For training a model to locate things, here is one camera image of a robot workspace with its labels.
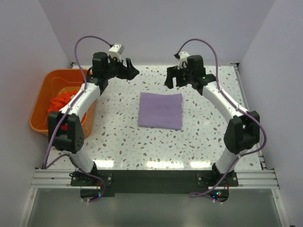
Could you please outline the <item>purple t shirt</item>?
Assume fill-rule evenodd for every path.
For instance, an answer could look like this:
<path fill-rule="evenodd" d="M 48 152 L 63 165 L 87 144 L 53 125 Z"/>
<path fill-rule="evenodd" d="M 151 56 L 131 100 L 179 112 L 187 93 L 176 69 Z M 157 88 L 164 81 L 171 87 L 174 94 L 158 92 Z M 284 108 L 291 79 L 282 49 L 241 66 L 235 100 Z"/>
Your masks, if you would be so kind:
<path fill-rule="evenodd" d="M 181 130 L 182 94 L 162 95 L 142 92 L 138 125 L 140 127 Z"/>

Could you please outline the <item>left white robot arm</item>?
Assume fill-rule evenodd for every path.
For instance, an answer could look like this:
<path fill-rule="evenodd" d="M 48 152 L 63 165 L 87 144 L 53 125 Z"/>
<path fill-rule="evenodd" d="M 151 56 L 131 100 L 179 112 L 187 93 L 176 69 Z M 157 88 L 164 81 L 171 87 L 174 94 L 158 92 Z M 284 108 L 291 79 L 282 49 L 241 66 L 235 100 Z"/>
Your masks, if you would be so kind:
<path fill-rule="evenodd" d="M 84 71 L 80 69 L 84 81 L 74 98 L 59 111 L 52 111 L 48 115 L 48 148 L 51 147 L 65 152 L 72 164 L 79 172 L 86 185 L 94 185 L 98 181 L 98 174 L 94 161 L 82 151 L 85 136 L 81 120 L 90 106 L 102 95 L 112 78 L 132 80 L 138 74 L 131 59 L 119 61 L 117 57 L 105 52 L 93 54 L 92 66 Z"/>

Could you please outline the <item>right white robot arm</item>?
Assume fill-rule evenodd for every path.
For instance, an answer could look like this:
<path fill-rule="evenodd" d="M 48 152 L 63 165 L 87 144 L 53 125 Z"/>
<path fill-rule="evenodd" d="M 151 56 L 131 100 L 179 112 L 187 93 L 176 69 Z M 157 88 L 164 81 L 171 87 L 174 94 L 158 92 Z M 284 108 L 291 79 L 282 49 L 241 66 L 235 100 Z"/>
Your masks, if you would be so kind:
<path fill-rule="evenodd" d="M 259 114 L 256 111 L 249 112 L 236 103 L 216 82 L 216 77 L 206 73 L 202 56 L 181 52 L 175 54 L 175 57 L 178 65 L 167 68 L 164 84 L 169 89 L 191 85 L 215 106 L 227 122 L 223 138 L 225 149 L 214 163 L 214 172 L 211 173 L 212 183 L 221 186 L 228 180 L 227 173 L 234 170 L 235 159 L 259 143 Z"/>

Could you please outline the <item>orange plastic bin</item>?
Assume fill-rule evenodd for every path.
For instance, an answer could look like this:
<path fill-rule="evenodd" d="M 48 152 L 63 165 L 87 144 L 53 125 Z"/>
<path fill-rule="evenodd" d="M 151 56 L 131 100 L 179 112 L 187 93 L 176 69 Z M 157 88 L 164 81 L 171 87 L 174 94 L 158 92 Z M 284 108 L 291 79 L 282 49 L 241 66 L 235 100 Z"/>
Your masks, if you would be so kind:
<path fill-rule="evenodd" d="M 83 84 L 83 76 L 79 69 L 60 69 L 49 72 L 41 85 L 29 125 L 34 131 L 48 138 L 52 134 L 48 131 L 48 108 L 51 99 L 61 94 L 74 92 L 75 96 L 84 93 L 76 99 L 69 114 L 76 114 L 83 119 L 81 123 L 84 138 L 92 131 L 97 98 L 100 96 L 99 86 L 94 83 Z"/>

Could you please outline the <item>orange t shirt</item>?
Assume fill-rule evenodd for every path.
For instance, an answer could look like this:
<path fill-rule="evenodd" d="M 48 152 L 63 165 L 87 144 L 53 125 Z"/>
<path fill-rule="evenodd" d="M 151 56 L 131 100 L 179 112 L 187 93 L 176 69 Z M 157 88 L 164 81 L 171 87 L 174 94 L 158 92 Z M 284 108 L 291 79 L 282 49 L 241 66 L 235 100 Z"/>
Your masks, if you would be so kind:
<path fill-rule="evenodd" d="M 47 109 L 48 114 L 51 112 L 58 112 L 61 108 L 66 106 L 76 94 L 77 91 L 69 91 L 51 98 L 49 107 Z"/>

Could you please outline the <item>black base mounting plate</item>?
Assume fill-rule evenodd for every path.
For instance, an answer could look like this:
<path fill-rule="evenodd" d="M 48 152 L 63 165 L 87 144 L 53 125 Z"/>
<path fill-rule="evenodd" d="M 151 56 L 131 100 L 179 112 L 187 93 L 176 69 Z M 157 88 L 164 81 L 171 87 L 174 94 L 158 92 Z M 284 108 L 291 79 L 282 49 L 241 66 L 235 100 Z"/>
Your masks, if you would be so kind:
<path fill-rule="evenodd" d="M 212 170 L 98 170 L 95 175 L 74 171 L 71 186 L 80 187 L 80 196 L 93 201 L 121 193 L 187 194 L 226 201 L 229 188 L 239 186 L 237 174 L 226 176 Z"/>

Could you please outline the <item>aluminium frame rail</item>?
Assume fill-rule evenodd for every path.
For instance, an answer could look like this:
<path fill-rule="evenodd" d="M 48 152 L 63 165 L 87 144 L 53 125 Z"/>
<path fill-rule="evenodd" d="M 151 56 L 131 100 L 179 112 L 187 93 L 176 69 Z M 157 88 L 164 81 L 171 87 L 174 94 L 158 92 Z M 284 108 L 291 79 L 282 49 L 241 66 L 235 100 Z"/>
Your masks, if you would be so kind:
<path fill-rule="evenodd" d="M 72 170 L 51 169 L 35 170 L 31 188 L 70 188 Z M 237 172 L 239 189 L 279 189 L 279 183 L 273 170 L 243 170 Z"/>

